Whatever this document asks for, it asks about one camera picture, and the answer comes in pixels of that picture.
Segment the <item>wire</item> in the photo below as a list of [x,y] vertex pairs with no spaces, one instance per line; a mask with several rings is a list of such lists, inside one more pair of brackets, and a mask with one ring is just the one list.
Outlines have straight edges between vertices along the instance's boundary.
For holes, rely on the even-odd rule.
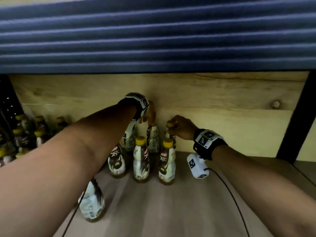
[[70,223],[71,223],[72,219],[74,218],[74,216],[75,216],[77,210],[79,209],[79,206],[80,206],[80,204],[81,204],[81,201],[83,200],[84,194],[86,193],[86,190],[87,190],[87,188],[86,188],[86,189],[84,190],[84,192],[82,193],[81,199],[80,199],[79,203],[77,204],[76,209],[75,209],[75,211],[73,212],[73,214],[72,214],[72,216],[71,216],[71,218],[70,218],[70,220],[69,220],[69,222],[68,222],[68,224],[67,224],[67,226],[66,226],[66,228],[65,228],[65,230],[64,230],[64,232],[63,232],[62,237],[65,237],[65,234],[66,234],[66,232],[67,232],[67,230],[68,230],[68,227],[70,226]]
[[247,225],[246,225],[246,222],[245,222],[245,219],[244,219],[244,217],[243,217],[243,215],[242,215],[242,213],[241,213],[241,211],[240,211],[240,209],[239,209],[239,206],[238,206],[238,204],[237,204],[237,201],[236,201],[235,197],[233,196],[233,193],[232,193],[232,192],[230,191],[230,189],[228,188],[228,186],[227,186],[227,184],[225,183],[225,181],[219,176],[219,174],[217,174],[217,172],[216,172],[215,170],[213,170],[213,169],[211,169],[211,168],[205,168],[204,171],[205,171],[205,170],[213,171],[213,172],[219,177],[219,179],[223,182],[223,184],[226,186],[226,188],[228,189],[230,195],[232,196],[232,198],[233,198],[233,200],[234,200],[234,202],[235,202],[235,204],[236,204],[236,206],[237,206],[237,209],[238,209],[239,214],[240,214],[240,216],[241,216],[242,222],[244,223],[244,226],[245,226],[245,229],[246,229],[246,232],[247,232],[247,236],[250,237],[249,232],[248,232],[248,228],[247,228]]

